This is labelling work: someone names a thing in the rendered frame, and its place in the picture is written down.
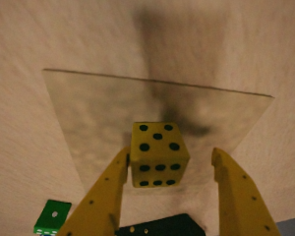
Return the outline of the yellow die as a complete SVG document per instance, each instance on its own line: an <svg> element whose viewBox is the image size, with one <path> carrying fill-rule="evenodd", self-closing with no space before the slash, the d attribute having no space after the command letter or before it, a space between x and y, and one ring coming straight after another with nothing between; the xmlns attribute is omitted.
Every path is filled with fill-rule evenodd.
<svg viewBox="0 0 295 236"><path fill-rule="evenodd" d="M179 186L189 160L175 122L133 124L130 161L134 188Z"/></svg>

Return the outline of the green die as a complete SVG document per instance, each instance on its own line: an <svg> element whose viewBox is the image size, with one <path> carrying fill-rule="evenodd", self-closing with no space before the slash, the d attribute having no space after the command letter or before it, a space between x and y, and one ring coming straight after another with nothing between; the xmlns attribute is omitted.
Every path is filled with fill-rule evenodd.
<svg viewBox="0 0 295 236"><path fill-rule="evenodd" d="M33 228L33 233L55 236L65 223L71 205L70 203L48 200Z"/></svg>

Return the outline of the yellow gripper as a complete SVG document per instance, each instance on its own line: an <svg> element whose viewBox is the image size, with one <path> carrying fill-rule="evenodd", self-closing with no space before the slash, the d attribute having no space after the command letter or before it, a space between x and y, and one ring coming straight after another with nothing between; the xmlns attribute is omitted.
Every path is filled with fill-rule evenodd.
<svg viewBox="0 0 295 236"><path fill-rule="evenodd" d="M131 147L122 148L55 236L114 236L119 230ZM219 236L282 236L255 181L225 150L215 147Z"/></svg>

